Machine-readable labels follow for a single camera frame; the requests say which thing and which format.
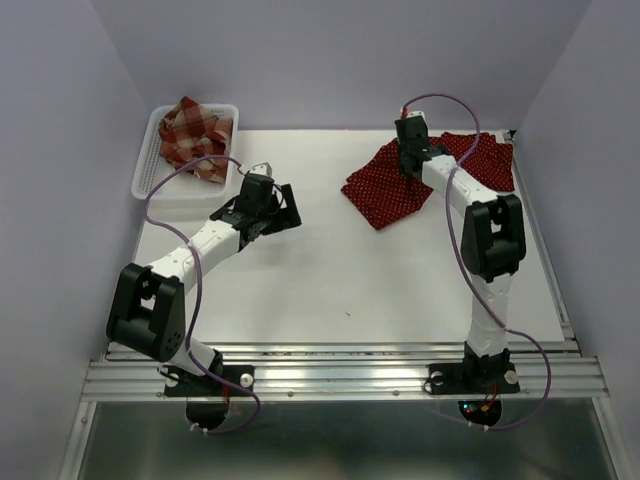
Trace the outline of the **red polka dot skirt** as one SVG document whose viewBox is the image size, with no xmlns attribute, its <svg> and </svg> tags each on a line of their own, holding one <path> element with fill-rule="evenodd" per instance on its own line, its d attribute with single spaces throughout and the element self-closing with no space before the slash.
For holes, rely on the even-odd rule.
<svg viewBox="0 0 640 480">
<path fill-rule="evenodd" d="M 471 148 L 474 140 L 474 135 L 445 132 L 436 140 L 436 143 L 445 146 L 456 160 L 460 160 Z M 497 192 L 512 193 L 515 191 L 512 162 L 512 145 L 498 143 L 494 135 L 481 133 L 478 145 L 462 166 L 487 188 Z"/>
<path fill-rule="evenodd" d="M 397 141 L 392 140 L 347 177 L 341 193 L 374 230 L 380 231 L 418 212 L 433 190 L 401 173 Z"/>
</svg>

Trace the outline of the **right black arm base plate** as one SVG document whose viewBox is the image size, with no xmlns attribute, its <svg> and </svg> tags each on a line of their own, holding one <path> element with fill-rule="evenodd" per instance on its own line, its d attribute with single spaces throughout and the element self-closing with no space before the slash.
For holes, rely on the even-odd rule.
<svg viewBox="0 0 640 480">
<path fill-rule="evenodd" d="M 488 371 L 473 371 L 463 366 L 463 363 L 431 363 L 427 366 L 428 377 L 424 387 L 430 387 L 432 395 L 484 395 L 494 392 L 497 386 L 498 394 L 517 394 L 520 384 L 517 378 L 509 383 L 505 375 L 515 371 L 515 366 L 490 367 Z"/>
</svg>

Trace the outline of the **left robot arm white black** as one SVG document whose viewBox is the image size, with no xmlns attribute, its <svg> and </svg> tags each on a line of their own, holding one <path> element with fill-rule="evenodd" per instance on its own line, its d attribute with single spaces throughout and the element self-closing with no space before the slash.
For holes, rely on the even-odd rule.
<svg viewBox="0 0 640 480">
<path fill-rule="evenodd" d="M 186 295 L 196 291 L 193 313 L 198 314 L 204 276 L 214 267 L 261 236 L 300 225 L 291 186 L 278 186 L 268 163 L 252 167 L 239 193 L 181 246 L 147 265 L 124 267 L 106 326 L 108 339 L 187 372 L 199 393 L 215 392 L 228 382 L 222 355 L 193 338 Z"/>
</svg>

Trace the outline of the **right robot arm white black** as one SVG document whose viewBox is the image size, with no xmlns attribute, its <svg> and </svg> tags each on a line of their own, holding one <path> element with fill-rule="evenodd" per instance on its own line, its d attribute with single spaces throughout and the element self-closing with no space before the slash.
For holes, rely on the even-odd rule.
<svg viewBox="0 0 640 480">
<path fill-rule="evenodd" d="M 440 194 L 447 215 L 455 211 L 462 218 L 461 239 L 452 243 L 472 291 L 463 359 L 430 364 L 424 389 L 431 395 L 517 393 L 504 318 L 513 276 L 526 255 L 521 200 L 484 186 L 433 145 L 422 114 L 404 113 L 395 127 L 401 173 Z"/>
</svg>

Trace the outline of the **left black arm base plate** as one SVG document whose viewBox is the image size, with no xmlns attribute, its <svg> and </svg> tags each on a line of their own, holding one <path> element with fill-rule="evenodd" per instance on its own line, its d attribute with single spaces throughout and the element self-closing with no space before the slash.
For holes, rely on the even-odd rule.
<svg viewBox="0 0 640 480">
<path fill-rule="evenodd" d="M 221 384 L 209 376 L 196 376 L 175 366 L 163 365 L 158 368 L 158 373 L 165 381 L 164 395 L 169 398 L 248 397 L 248 394 Z M 221 377 L 227 382 L 253 390 L 252 385 L 242 384 L 241 379 L 254 375 L 255 368 L 252 365 L 240 364 L 225 365 Z"/>
</svg>

